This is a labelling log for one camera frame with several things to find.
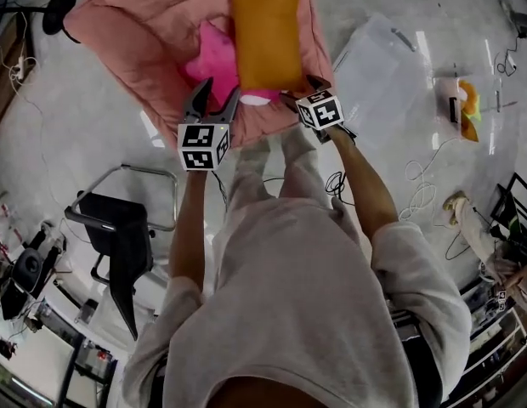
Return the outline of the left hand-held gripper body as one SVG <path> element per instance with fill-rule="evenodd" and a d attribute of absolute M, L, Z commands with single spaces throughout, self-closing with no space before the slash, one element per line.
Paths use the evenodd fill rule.
<path fill-rule="evenodd" d="M 178 153 L 185 171 L 214 171 L 230 148 L 231 113 L 202 117 L 186 111 L 178 125 Z"/>

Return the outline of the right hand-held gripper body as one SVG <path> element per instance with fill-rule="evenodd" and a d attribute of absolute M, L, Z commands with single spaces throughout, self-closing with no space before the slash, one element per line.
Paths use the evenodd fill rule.
<path fill-rule="evenodd" d="M 321 144 L 331 138 L 326 132 L 328 128 L 337 127 L 354 142 L 356 134 L 349 130 L 344 122 L 342 106 L 338 97 L 330 90 L 323 89 L 294 102 L 301 123 L 313 130 Z"/>

